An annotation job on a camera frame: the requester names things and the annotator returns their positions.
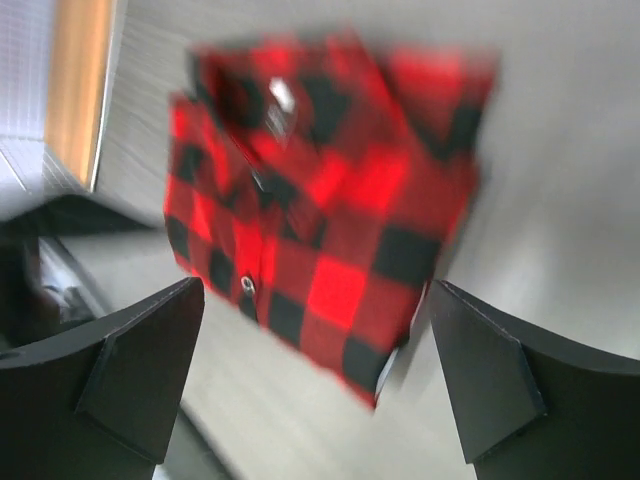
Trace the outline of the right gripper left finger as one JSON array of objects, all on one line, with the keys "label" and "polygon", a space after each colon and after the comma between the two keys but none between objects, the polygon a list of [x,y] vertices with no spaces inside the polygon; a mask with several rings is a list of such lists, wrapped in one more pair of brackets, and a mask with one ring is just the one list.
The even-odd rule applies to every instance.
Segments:
[{"label": "right gripper left finger", "polygon": [[1,355],[1,476],[149,479],[163,463],[204,310],[185,278]]}]

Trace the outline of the red black plaid shirt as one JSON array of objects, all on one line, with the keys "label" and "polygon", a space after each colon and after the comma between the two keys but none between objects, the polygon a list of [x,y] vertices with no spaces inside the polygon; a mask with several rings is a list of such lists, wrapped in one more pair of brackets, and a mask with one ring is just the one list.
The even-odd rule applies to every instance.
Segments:
[{"label": "red black plaid shirt", "polygon": [[349,33],[191,48],[169,108],[177,263],[374,406],[478,188],[498,68]]}]

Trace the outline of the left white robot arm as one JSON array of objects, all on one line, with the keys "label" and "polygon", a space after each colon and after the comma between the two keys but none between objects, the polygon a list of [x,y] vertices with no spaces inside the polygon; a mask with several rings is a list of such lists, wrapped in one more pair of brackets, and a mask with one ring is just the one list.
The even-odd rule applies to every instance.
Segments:
[{"label": "left white robot arm", "polygon": [[104,311],[63,238],[145,234],[160,222],[77,190],[17,193],[1,199],[1,348],[34,343]]}]

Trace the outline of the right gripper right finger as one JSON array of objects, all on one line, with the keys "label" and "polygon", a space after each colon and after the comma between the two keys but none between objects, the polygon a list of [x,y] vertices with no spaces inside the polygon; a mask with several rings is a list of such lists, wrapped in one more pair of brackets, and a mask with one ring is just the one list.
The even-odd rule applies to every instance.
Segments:
[{"label": "right gripper right finger", "polygon": [[428,313],[477,478],[638,479],[638,361],[528,323],[447,281],[432,283]]}]

